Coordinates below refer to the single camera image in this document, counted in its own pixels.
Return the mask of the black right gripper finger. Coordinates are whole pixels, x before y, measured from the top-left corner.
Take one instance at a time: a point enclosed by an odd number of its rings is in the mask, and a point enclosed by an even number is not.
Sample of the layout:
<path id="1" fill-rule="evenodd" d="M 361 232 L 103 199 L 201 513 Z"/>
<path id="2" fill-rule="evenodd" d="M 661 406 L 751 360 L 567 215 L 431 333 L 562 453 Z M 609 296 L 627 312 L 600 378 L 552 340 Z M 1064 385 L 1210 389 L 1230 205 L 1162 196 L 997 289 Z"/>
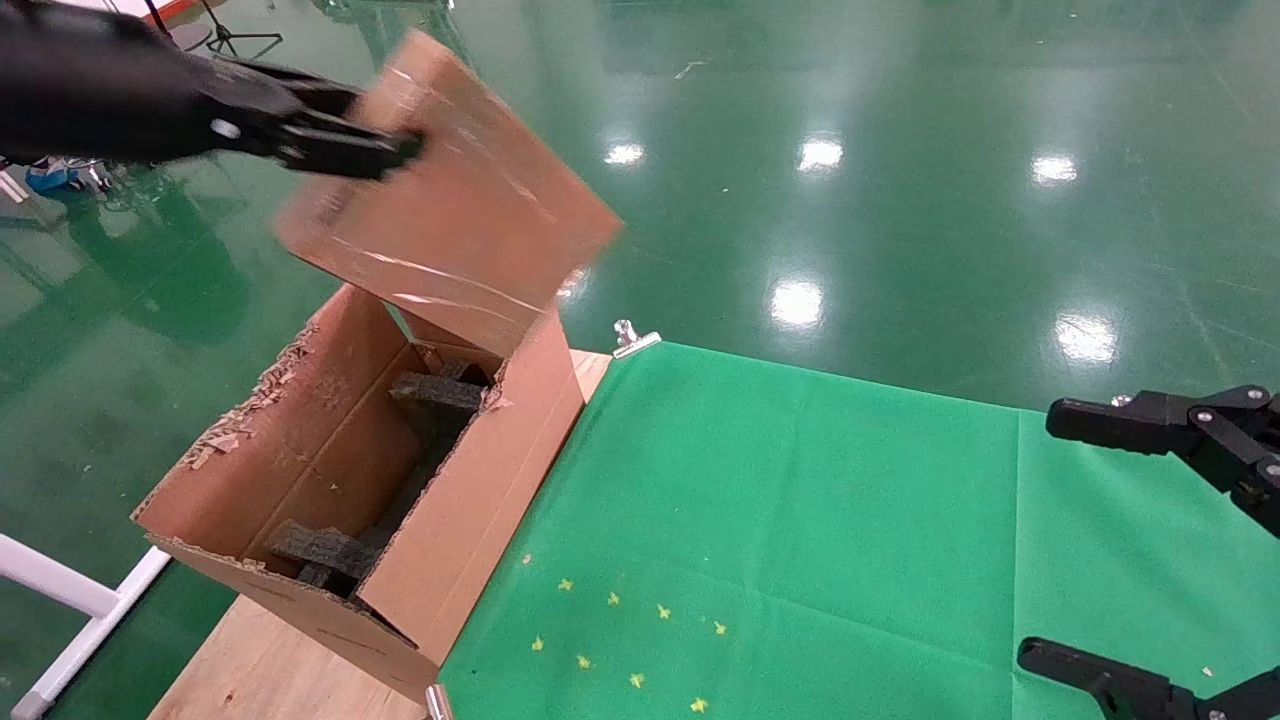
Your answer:
<path id="1" fill-rule="evenodd" d="M 1279 669 L 1208 698 L 1167 676 L 1044 638 L 1025 638 L 1018 665 L 1089 694 L 1106 719 L 1276 719 Z"/>
<path id="2" fill-rule="evenodd" d="M 1263 386 L 1201 397 L 1142 391 L 1107 404 L 1059 398 L 1046 430 L 1102 448 L 1172 455 L 1279 536 L 1279 400 Z"/>

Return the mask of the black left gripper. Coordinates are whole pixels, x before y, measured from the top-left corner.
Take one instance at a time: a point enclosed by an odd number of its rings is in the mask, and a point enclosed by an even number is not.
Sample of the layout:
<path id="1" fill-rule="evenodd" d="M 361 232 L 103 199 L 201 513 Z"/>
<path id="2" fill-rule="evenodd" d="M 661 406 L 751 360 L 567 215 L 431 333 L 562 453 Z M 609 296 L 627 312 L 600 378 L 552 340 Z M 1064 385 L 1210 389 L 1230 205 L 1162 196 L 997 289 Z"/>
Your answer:
<path id="1" fill-rule="evenodd" d="M 428 136 L 343 115 L 358 87 L 252 60 L 221 77 L 132 15 L 72 5 L 5 5 L 1 18 L 1 150 L 160 163 L 215 150 L 269 158 L 291 170 L 381 181 L 421 156 Z"/>

